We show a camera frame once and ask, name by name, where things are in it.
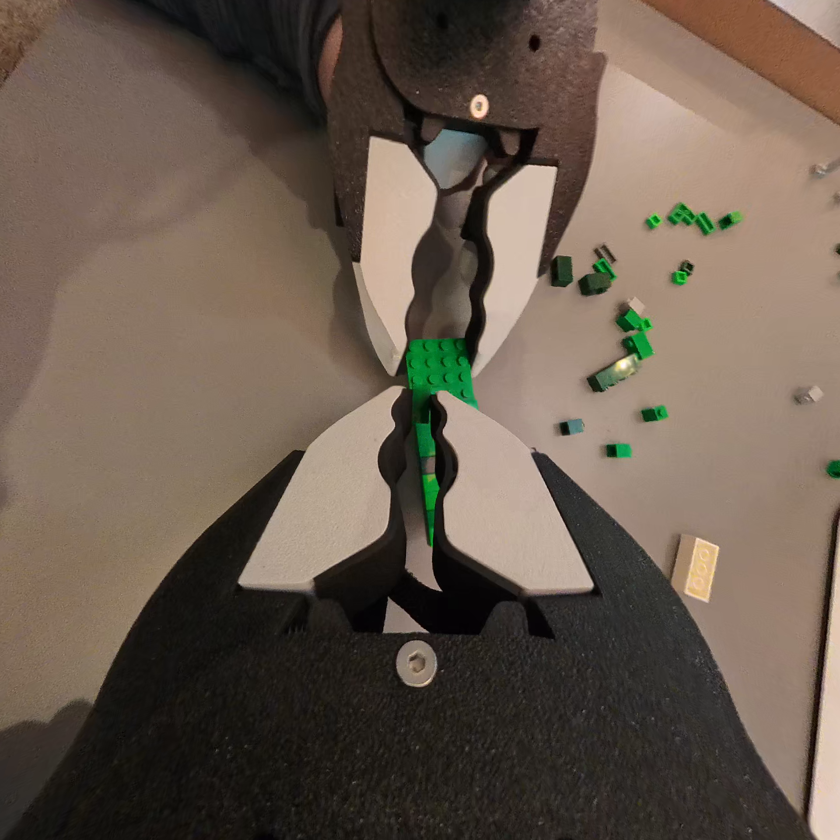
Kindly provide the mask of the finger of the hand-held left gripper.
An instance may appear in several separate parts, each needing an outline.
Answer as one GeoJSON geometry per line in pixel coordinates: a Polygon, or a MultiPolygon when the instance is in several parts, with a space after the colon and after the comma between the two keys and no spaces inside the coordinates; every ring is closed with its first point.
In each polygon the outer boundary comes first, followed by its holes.
{"type": "Polygon", "coordinates": [[[353,273],[373,349],[387,374],[396,376],[408,345],[414,255],[433,222],[438,185],[410,147],[396,140],[372,137],[367,163],[353,273]]]}
{"type": "Polygon", "coordinates": [[[463,233],[477,257],[465,336],[474,376],[499,351],[537,285],[556,180],[555,166],[525,164],[473,192],[463,233]]]}

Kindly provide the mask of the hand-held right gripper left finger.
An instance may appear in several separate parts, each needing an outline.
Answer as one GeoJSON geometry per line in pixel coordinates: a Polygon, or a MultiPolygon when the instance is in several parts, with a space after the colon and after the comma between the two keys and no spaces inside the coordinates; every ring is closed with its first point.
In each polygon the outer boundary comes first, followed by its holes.
{"type": "Polygon", "coordinates": [[[307,448],[238,579],[249,590],[380,599],[400,578],[406,530],[397,493],[411,395],[393,385],[307,448]]]}

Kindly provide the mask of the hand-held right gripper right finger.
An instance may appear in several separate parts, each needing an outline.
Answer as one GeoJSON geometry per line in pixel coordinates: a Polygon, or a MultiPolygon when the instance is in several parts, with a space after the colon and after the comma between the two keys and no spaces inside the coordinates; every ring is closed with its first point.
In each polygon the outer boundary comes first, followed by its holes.
{"type": "Polygon", "coordinates": [[[448,392],[436,394],[430,407],[438,446],[438,580],[449,564],[515,597],[593,592],[530,447],[448,392]]]}

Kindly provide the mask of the green brick plate assembly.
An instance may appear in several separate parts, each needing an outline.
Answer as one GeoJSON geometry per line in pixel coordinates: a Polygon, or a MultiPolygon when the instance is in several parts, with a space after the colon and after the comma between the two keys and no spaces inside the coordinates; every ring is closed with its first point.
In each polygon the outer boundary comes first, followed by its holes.
{"type": "Polygon", "coordinates": [[[427,543],[434,542],[434,511],[438,497],[436,444],[432,432],[429,398],[448,392],[478,407],[465,339],[417,339],[406,352],[406,375],[413,399],[416,452],[423,491],[427,543]]]}

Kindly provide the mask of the person's left forearm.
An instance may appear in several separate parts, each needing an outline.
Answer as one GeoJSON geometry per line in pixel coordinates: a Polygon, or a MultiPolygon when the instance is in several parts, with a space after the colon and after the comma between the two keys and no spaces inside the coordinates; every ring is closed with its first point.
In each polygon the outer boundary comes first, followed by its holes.
{"type": "Polygon", "coordinates": [[[327,104],[319,64],[338,1],[142,1],[221,56],[255,68],[277,89],[301,97],[320,124],[327,104]]]}

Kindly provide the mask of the scattered green toy bricks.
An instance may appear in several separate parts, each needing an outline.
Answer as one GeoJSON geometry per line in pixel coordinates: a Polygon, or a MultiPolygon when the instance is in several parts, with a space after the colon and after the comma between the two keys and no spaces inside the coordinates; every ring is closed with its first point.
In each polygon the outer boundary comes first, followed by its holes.
{"type": "MultiPolygon", "coordinates": [[[[729,230],[740,224],[743,220],[743,213],[731,211],[713,222],[707,213],[693,213],[684,203],[677,203],[667,219],[668,223],[672,225],[696,225],[704,236],[708,236],[716,230],[729,230]]],[[[646,226],[651,230],[655,230],[663,222],[664,219],[657,214],[651,214],[645,219],[646,226]]],[[[594,295],[596,292],[609,291],[612,287],[616,278],[615,257],[605,245],[601,246],[599,253],[601,252],[603,252],[603,256],[593,264],[592,272],[579,280],[581,293],[594,295]]],[[[565,255],[554,257],[550,265],[552,285],[555,287],[567,286],[568,284],[565,281],[572,278],[571,267],[571,258],[567,258],[565,255]]],[[[690,260],[683,260],[678,269],[672,272],[672,283],[676,286],[684,286],[694,269],[694,264],[690,260]]],[[[587,378],[587,383],[594,393],[605,393],[610,388],[626,382],[629,377],[638,372],[643,361],[655,355],[655,350],[648,337],[648,333],[653,328],[653,323],[650,318],[645,317],[643,309],[642,304],[633,299],[623,307],[621,313],[616,317],[614,323],[623,332],[622,346],[627,352],[616,362],[607,365],[587,378]]],[[[669,418],[666,405],[646,406],[640,410],[639,416],[645,423],[657,423],[669,418]]],[[[558,429],[563,436],[581,434],[585,430],[585,423],[581,418],[570,418],[560,421],[558,429]]],[[[605,453],[607,457],[611,458],[630,458],[633,449],[630,444],[607,444],[605,453]]],[[[838,480],[838,459],[828,462],[826,474],[838,480]]]]}

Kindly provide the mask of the tan rectangular brick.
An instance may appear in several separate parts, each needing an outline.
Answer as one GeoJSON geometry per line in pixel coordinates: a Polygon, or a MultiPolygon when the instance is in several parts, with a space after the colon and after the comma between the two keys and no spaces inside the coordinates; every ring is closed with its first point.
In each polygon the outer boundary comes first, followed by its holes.
{"type": "Polygon", "coordinates": [[[719,546],[705,539],[679,535],[671,584],[681,596],[708,604],[718,566],[719,546]]]}

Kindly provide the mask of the wood-edged grey table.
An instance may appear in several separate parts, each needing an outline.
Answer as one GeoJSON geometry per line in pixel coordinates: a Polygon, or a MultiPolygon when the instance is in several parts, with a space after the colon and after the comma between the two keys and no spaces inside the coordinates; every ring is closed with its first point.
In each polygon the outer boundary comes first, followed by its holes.
{"type": "Polygon", "coordinates": [[[646,1],[646,5],[839,124],[838,1],[646,1]]]}

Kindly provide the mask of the white book stand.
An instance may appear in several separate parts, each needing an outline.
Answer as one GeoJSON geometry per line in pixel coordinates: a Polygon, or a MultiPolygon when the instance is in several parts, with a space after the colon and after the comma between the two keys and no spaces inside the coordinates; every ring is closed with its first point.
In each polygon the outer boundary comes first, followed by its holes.
{"type": "Polygon", "coordinates": [[[806,819],[818,839],[839,838],[839,517],[826,567],[821,636],[815,672],[811,765],[806,819]]]}

